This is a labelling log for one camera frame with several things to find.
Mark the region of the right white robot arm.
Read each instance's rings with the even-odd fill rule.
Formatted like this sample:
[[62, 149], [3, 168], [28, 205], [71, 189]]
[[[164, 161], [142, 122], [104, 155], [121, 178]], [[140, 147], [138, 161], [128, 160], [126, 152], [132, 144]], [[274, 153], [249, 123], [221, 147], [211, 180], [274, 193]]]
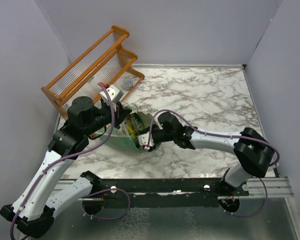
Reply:
[[182, 124], [171, 111], [158, 116], [158, 123], [152, 119], [149, 127], [138, 136], [138, 145], [145, 151], [153, 151], [160, 144], [173, 142], [182, 149], [209, 149], [232, 154], [238, 163], [230, 167], [222, 176], [220, 191], [230, 196], [241, 184], [252, 177], [264, 178], [275, 148], [253, 128], [246, 127], [240, 132], [208, 132], [189, 122]]

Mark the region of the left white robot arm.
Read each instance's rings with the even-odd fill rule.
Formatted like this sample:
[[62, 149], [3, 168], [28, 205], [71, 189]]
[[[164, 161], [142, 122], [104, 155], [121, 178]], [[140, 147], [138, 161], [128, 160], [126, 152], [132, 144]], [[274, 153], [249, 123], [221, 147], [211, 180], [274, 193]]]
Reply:
[[68, 119], [53, 134], [43, 162], [30, 184], [13, 204], [4, 205], [0, 210], [0, 215], [11, 222], [11, 239], [15, 238], [15, 228], [26, 237], [42, 237], [57, 216], [75, 201], [84, 196], [93, 198], [100, 193], [100, 184], [85, 176], [57, 194], [52, 194], [52, 191], [78, 156], [88, 153], [89, 136], [106, 126], [111, 129], [118, 127], [131, 112], [120, 102], [107, 104], [102, 100], [101, 108], [97, 108], [87, 96], [72, 101], [67, 110]]

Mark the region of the green printed paper bag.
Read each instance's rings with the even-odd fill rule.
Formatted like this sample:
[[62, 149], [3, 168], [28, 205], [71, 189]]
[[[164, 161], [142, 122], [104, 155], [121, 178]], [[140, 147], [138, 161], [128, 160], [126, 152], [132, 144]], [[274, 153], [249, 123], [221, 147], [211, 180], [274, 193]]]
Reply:
[[138, 135], [150, 126], [153, 116], [148, 112], [140, 111], [135, 103], [126, 103], [123, 106], [132, 111], [119, 128], [113, 129], [105, 145], [118, 151], [141, 154], [145, 151], [139, 145]]

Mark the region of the green yellow snack packet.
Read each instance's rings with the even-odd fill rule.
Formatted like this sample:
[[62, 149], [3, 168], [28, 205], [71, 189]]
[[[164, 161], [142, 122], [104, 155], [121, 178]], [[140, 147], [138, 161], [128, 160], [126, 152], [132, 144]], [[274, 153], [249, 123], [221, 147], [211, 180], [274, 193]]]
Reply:
[[129, 114], [123, 121], [123, 125], [128, 135], [134, 142], [138, 141], [138, 135], [144, 130], [145, 126], [137, 113]]

